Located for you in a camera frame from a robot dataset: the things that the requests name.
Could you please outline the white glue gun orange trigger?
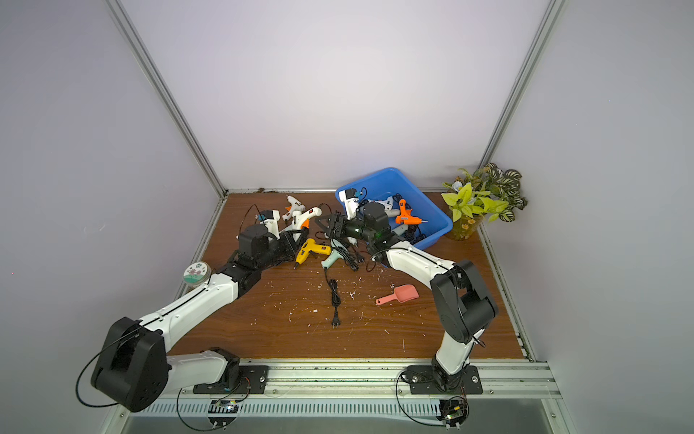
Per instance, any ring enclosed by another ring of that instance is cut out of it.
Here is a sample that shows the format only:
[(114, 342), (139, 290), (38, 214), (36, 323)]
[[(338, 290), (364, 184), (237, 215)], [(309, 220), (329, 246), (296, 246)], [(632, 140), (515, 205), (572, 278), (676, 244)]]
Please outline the white glue gun orange trigger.
[(322, 210), (318, 207), (309, 209), (308, 211), (300, 212), (298, 209), (294, 210), (292, 207), (287, 207), (289, 215), (289, 224), (284, 231), (297, 231), (304, 227), (307, 227), (308, 221), (314, 217), (319, 217), (323, 214)]

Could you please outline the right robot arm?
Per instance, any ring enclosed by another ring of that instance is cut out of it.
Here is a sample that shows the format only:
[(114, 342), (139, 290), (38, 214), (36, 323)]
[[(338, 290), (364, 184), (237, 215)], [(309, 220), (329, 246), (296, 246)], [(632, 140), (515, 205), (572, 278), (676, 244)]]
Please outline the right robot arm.
[(391, 229), (381, 204), (366, 204), (354, 217), (344, 213), (318, 217), (316, 223), (329, 239), (364, 242), (372, 261), (401, 271), (430, 289), (445, 331), (432, 369), (439, 383), (460, 376), (482, 334), (499, 314), (475, 264), (444, 260), (416, 248)]

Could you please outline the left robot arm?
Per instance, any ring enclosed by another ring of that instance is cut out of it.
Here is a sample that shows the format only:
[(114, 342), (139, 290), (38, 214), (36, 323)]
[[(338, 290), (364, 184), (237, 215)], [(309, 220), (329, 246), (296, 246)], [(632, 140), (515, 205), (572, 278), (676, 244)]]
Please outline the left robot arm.
[(170, 351), (189, 331), (247, 294), (267, 269), (296, 258), (309, 231), (273, 234), (263, 224), (246, 228), (239, 247), (219, 270), (166, 307), (139, 319), (127, 316), (108, 330), (91, 365), (90, 384), (130, 412), (144, 410), (163, 393), (199, 384), (235, 391), (242, 383), (239, 358), (214, 347), (198, 354)]

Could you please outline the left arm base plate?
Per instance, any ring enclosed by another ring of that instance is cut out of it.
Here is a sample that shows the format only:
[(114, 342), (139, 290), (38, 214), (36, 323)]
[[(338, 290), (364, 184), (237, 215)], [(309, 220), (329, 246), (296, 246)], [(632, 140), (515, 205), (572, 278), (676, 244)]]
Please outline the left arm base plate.
[(240, 365), (230, 374), (224, 374), (217, 383), (197, 384), (194, 394), (240, 394), (261, 395), (269, 379), (268, 365)]

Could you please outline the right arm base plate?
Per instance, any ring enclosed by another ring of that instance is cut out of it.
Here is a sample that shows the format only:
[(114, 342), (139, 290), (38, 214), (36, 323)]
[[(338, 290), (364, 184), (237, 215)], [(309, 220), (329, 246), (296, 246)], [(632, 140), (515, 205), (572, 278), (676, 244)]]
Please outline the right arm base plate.
[(433, 365), (410, 365), (403, 377), (403, 382), (410, 387), (410, 393), (415, 395), (484, 393), (481, 376), (474, 365), (464, 366), (457, 374), (448, 374)]

